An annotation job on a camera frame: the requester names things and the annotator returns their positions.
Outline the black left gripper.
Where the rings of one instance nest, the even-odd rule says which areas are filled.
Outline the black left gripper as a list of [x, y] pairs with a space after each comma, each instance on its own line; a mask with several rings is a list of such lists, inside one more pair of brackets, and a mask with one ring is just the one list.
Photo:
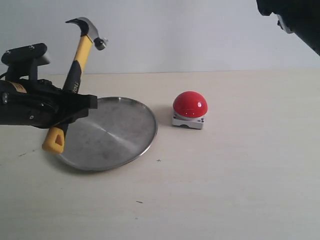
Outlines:
[[0, 81], [0, 124], [49, 129], [98, 108], [98, 97], [62, 91], [46, 79]]

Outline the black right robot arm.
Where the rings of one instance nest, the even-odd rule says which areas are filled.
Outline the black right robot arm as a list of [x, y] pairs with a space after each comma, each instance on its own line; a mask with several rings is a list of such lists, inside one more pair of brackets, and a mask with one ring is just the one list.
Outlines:
[[320, 54], [320, 2], [318, 0], [257, 0], [262, 16], [277, 15], [277, 25], [287, 34], [297, 35], [317, 55]]

